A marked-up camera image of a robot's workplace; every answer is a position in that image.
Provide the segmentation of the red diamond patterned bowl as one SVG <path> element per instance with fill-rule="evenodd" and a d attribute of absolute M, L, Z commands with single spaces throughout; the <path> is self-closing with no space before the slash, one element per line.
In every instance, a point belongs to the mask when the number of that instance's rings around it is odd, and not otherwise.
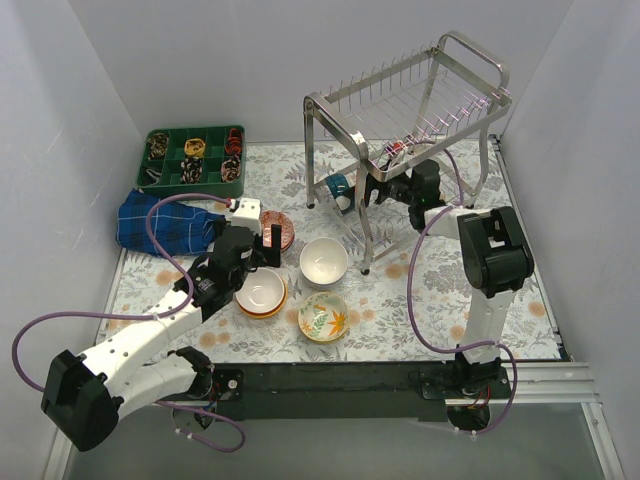
<path fill-rule="evenodd" d="M 270 231 L 273 225 L 281 227 L 283 236 L 292 236 L 295 232 L 292 220 L 280 211 L 265 210 L 261 213 L 260 221 L 264 233 Z"/>

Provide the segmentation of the orange flower patterned plate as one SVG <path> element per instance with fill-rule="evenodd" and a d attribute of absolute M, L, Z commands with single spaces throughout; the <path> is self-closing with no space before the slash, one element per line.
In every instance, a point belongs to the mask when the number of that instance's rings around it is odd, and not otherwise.
<path fill-rule="evenodd" d="M 349 329 L 349 309 L 338 295 L 320 292 L 309 296 L 298 311 L 298 327 L 313 336 L 335 335 Z"/>

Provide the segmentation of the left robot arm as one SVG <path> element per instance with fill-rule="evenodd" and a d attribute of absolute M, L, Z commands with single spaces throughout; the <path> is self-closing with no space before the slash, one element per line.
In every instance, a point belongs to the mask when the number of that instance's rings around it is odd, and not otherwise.
<path fill-rule="evenodd" d="M 213 386 L 213 364 L 202 352 L 183 347 L 159 362 L 151 358 L 229 304 L 249 273 L 274 266 L 278 248 L 265 248 L 258 218 L 235 214 L 196 258 L 187 274 L 150 310 L 102 343 L 51 362 L 41 402 L 46 416 L 77 450 L 102 443 L 121 419 L 166 397 L 205 398 Z"/>

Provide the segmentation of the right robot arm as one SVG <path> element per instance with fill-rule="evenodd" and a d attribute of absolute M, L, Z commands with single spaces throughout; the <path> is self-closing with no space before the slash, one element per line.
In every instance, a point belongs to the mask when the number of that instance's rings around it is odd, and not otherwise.
<path fill-rule="evenodd" d="M 408 317 L 414 334 L 429 350 L 452 354 L 449 384 L 464 397 L 475 397 L 499 379 L 500 353 L 509 353 L 500 342 L 504 323 L 515 294 L 534 272 L 534 259 L 517 215 L 509 206 L 489 210 L 452 205 L 441 198 L 440 167 L 426 160 L 407 175 L 388 182 L 367 176 L 364 201 L 380 204 L 390 198 L 408 207 L 411 226 L 420 233 L 409 263 L 407 279 Z M 471 304 L 465 334 L 454 348 L 430 344 L 419 332 L 413 304 L 414 270 L 424 239 L 440 236 L 460 243 Z"/>

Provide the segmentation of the green patterned plate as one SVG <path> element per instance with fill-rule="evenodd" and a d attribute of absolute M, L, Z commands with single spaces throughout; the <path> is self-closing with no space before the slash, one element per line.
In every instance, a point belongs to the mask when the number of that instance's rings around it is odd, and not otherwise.
<path fill-rule="evenodd" d="M 317 344 L 329 344 L 335 342 L 342 337 L 344 337 L 348 333 L 348 330 L 342 330 L 335 335 L 324 335 L 324 336 L 313 336 L 309 333 L 303 333 L 303 335 L 310 341 Z"/>

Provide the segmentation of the white bowl front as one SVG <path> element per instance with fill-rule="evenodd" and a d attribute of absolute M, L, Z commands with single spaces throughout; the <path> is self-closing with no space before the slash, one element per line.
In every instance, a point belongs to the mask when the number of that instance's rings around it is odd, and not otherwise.
<path fill-rule="evenodd" d="M 344 275 L 342 277 L 340 277 L 338 280 L 334 281 L 334 282 L 330 282 L 330 283 L 318 283 L 318 282 L 314 282 L 311 279 L 307 278 L 306 276 L 302 275 L 302 278 L 304 279 L 304 281 L 306 282 L 307 285 L 309 285 L 311 288 L 316 289 L 316 290 L 321 290 L 321 291 L 328 291 L 328 290 L 332 290 L 337 288 L 340 283 L 342 282 L 342 280 L 344 279 Z"/>

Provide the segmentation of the blue white patterned bowl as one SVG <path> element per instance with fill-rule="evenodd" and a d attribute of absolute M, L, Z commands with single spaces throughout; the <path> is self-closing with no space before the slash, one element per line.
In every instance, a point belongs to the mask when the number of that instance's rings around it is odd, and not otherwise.
<path fill-rule="evenodd" d="M 295 240 L 295 231 L 293 228 L 282 228 L 281 231 L 281 251 L 284 252 L 290 248 Z"/>

